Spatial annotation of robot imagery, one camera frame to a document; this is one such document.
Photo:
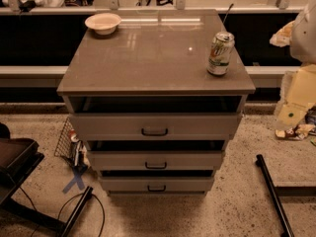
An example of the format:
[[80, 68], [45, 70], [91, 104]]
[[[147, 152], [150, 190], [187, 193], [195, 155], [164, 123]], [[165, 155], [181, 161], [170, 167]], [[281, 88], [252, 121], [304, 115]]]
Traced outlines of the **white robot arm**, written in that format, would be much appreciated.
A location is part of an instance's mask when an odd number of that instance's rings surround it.
[[270, 44], [289, 46], [290, 55], [302, 63], [316, 63], [316, 0], [310, 0], [294, 21], [270, 38]]

